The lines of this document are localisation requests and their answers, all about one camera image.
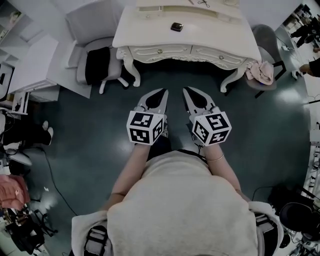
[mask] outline pink clothing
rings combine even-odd
[[[245,72],[249,80],[256,79],[267,86],[274,82],[274,66],[268,61],[253,61],[248,64]]]
[[[0,175],[0,204],[3,208],[21,210],[30,202],[25,180],[21,176]]]

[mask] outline bracelet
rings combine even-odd
[[[225,153],[222,153],[222,156],[220,156],[218,159],[215,159],[215,160],[207,160],[207,162],[216,162],[216,161],[219,161],[219,160],[221,160],[224,156],[225,156]]]

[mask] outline human arm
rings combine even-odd
[[[226,179],[235,191],[246,201],[250,201],[242,192],[239,180],[227,162],[221,147],[218,144],[205,146],[204,155],[212,175]]]
[[[141,179],[150,151],[149,145],[137,144],[118,179],[106,204],[101,208],[107,211],[115,204],[122,202],[129,190]]]

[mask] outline white vanity desk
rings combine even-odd
[[[223,0],[207,0],[209,7],[198,4],[199,0],[191,1],[193,4],[189,0],[138,0],[139,8],[124,8],[112,45],[118,48],[117,58],[123,59],[126,70],[135,77],[133,86],[141,82],[134,60],[210,62],[224,70],[236,69],[222,82],[222,93],[244,75],[248,62],[261,60],[239,7],[227,6]],[[160,3],[171,6],[155,7]],[[183,24],[180,32],[170,29],[175,22]]]

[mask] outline desk drawer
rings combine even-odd
[[[246,60],[245,57],[239,57],[224,51],[197,45],[193,46],[191,54],[206,58],[208,61],[211,60],[212,63],[217,62],[222,66],[226,66],[225,68],[227,69],[236,68]]]
[[[152,46],[129,46],[133,58],[144,63],[157,62],[174,56],[189,55],[191,45],[167,44]]]

